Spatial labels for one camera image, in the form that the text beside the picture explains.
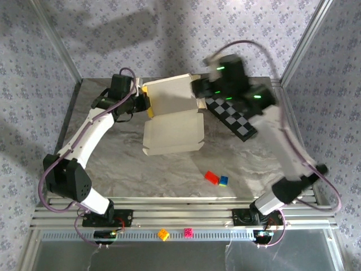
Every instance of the marble surface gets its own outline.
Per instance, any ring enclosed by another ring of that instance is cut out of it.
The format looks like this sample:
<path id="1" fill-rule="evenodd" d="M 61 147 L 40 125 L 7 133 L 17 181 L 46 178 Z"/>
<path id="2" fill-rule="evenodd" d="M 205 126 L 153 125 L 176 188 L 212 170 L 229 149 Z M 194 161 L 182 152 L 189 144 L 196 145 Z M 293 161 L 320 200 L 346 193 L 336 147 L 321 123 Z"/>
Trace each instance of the marble surface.
<path id="1" fill-rule="evenodd" d="M 84 79 L 65 143 L 84 122 L 92 101 L 110 81 L 110 78 Z M 143 153 L 144 123 L 149 119 L 146 112 L 136 113 L 129 123 L 114 124 L 88 161 L 86 172 L 93 187 L 104 196 L 251 199 L 281 177 L 278 161 L 260 136 L 242 142 L 209 111 L 200 112 L 204 114 L 205 144 L 199 151 L 180 154 L 146 156 Z M 228 187 L 214 186 L 205 180 L 206 171 L 229 176 Z"/>

